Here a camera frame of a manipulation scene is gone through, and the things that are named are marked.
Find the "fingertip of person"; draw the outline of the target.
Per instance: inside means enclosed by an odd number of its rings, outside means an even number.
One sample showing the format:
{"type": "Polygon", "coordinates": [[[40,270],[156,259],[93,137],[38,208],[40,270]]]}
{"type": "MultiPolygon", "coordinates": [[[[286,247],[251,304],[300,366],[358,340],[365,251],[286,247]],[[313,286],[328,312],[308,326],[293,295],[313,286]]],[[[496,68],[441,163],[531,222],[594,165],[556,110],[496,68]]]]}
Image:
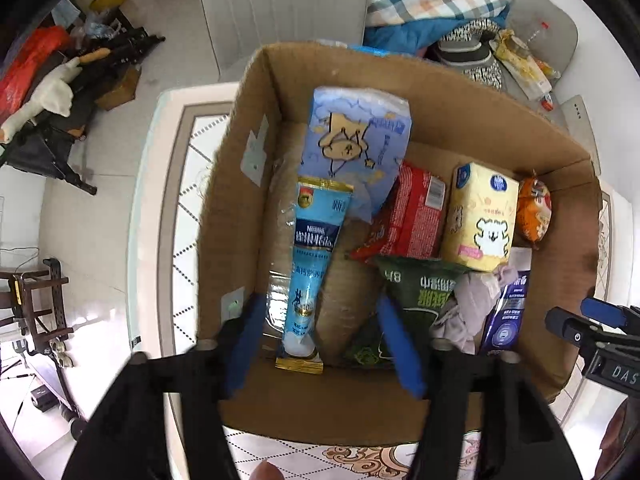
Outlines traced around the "fingertip of person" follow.
{"type": "Polygon", "coordinates": [[[284,475],[277,466],[263,460],[250,474],[250,480],[284,480],[284,475]]]}

